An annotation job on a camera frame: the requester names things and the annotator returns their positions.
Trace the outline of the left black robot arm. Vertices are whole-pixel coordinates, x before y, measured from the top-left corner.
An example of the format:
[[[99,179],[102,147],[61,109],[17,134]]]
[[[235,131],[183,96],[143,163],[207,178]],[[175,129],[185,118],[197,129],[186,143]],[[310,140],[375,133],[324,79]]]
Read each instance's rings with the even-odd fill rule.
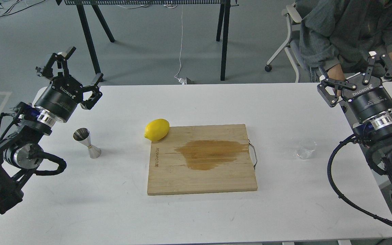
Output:
[[[13,118],[0,135],[0,214],[23,200],[22,188],[32,175],[54,176],[64,172],[67,163],[39,146],[44,135],[50,135],[56,122],[66,123],[80,104],[91,110],[101,98],[99,83],[103,74],[98,73],[92,84],[84,86],[70,75],[67,61],[75,52],[53,53],[41,67],[38,76],[50,80],[34,105],[20,102],[13,108]]]

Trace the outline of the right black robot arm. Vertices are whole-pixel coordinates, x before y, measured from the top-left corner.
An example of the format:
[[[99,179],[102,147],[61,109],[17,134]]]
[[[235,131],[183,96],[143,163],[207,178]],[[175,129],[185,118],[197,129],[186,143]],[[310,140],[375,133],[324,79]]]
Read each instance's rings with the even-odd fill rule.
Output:
[[[386,175],[392,185],[392,98],[383,82],[392,81],[392,61],[387,54],[369,52],[367,67],[345,80],[328,77],[323,67],[317,74],[319,94],[330,107],[341,104],[350,113],[353,134],[341,141],[328,160],[328,180],[338,197],[351,207],[392,227],[392,221],[366,211],[350,201],[333,181],[332,163],[339,150],[348,143],[363,147],[368,166],[379,175]]]

